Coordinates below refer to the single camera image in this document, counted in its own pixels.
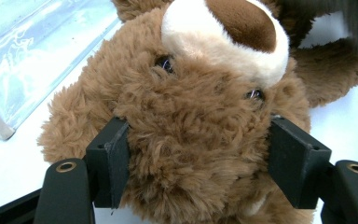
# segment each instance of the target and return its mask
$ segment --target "brown fur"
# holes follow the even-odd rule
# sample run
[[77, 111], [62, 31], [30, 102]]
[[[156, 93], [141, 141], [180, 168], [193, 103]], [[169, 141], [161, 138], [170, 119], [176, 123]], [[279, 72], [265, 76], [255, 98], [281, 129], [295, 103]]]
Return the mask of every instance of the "brown fur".
[[[346, 42], [294, 51], [282, 80], [263, 90], [263, 102], [245, 97], [257, 84], [239, 79], [229, 66], [185, 56], [172, 57], [173, 74], [155, 65], [167, 55], [160, 40], [166, 1], [114, 2], [122, 20], [131, 20], [89, 58], [78, 82], [54, 97], [39, 138], [45, 159], [82, 158], [92, 138], [118, 116], [131, 126], [131, 175], [122, 205], [141, 217], [309, 224], [312, 211], [291, 207], [267, 172], [270, 115], [308, 132], [311, 106], [358, 85], [358, 56], [335, 48]], [[268, 6], [276, 13], [281, 8], [273, 1]]]
[[274, 24], [262, 9], [243, 0], [231, 0], [230, 4], [206, 0], [206, 4], [234, 42], [269, 53], [275, 50]]

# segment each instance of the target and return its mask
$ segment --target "teddy bear head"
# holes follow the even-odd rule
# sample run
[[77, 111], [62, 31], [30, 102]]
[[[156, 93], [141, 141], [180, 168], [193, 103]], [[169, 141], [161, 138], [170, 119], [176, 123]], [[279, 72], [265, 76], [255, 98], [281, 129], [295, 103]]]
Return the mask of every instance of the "teddy bear head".
[[45, 159], [81, 158], [112, 117], [129, 123], [121, 201], [159, 223], [310, 223], [268, 174], [271, 115], [310, 130], [289, 40], [256, 0], [113, 0], [123, 26], [56, 94]]

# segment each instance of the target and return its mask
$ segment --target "fluffy fur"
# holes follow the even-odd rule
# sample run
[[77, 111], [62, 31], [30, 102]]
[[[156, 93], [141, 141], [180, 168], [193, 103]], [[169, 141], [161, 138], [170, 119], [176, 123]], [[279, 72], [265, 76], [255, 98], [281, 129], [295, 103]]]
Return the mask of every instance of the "fluffy fur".
[[[264, 100], [249, 98], [258, 84], [240, 79], [229, 64], [210, 66], [164, 48], [161, 23], [171, 1], [113, 2], [125, 24], [89, 58], [78, 82], [55, 95], [39, 138], [45, 159], [82, 158], [98, 131], [118, 116], [131, 126], [130, 179], [121, 204], [141, 217], [309, 224], [312, 211], [291, 207], [268, 174], [270, 115], [308, 132], [311, 106], [358, 85], [351, 43], [292, 49], [282, 79], [262, 90]], [[276, 18], [296, 20], [290, 8], [263, 2]], [[284, 27], [288, 34], [298, 30]], [[171, 57], [172, 72], [156, 64], [164, 55]]]
[[229, 65], [232, 71], [242, 73], [243, 79], [259, 83], [261, 88], [270, 87], [282, 78], [288, 59], [288, 40], [283, 28], [271, 17], [265, 6], [257, 1], [251, 3], [261, 8], [267, 18], [270, 18], [272, 26], [275, 26], [275, 47], [272, 52], [254, 50], [249, 46], [235, 43], [227, 34], [222, 22], [205, 6], [205, 2], [193, 1], [194, 8], [188, 9], [188, 2], [191, 1], [173, 2], [164, 15], [162, 43], [170, 54], [185, 54], [194, 59], [204, 58], [206, 63], [214, 66]]

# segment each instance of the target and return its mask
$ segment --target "brown teddy bear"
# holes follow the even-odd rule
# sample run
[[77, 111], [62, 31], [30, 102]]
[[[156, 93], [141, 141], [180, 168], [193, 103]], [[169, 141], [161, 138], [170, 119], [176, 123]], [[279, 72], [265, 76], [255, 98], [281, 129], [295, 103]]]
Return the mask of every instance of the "brown teddy bear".
[[121, 204], [139, 216], [311, 223], [268, 174], [271, 115], [308, 132], [311, 107], [358, 85], [351, 41], [297, 49], [311, 17], [277, 0], [113, 2], [124, 24], [55, 95], [39, 138], [45, 159], [84, 157], [119, 117], [131, 148]]

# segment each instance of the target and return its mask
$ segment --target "white surface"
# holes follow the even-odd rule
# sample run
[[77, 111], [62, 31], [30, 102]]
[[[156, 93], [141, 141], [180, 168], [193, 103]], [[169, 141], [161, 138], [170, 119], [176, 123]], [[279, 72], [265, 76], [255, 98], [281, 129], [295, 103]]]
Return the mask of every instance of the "white surface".
[[[80, 67], [62, 85], [75, 81], [79, 72]], [[48, 118], [47, 102], [50, 98], [36, 109], [11, 139], [0, 141], [0, 206], [42, 186], [48, 164], [43, 162], [36, 138], [41, 133], [42, 122]], [[313, 109], [311, 114], [311, 134], [333, 149], [332, 162], [342, 159], [358, 161], [358, 88], [328, 106]], [[98, 223], [141, 223], [128, 208], [114, 211], [112, 216], [110, 209], [97, 209], [95, 213]], [[320, 223], [318, 217], [316, 215], [315, 223]]]

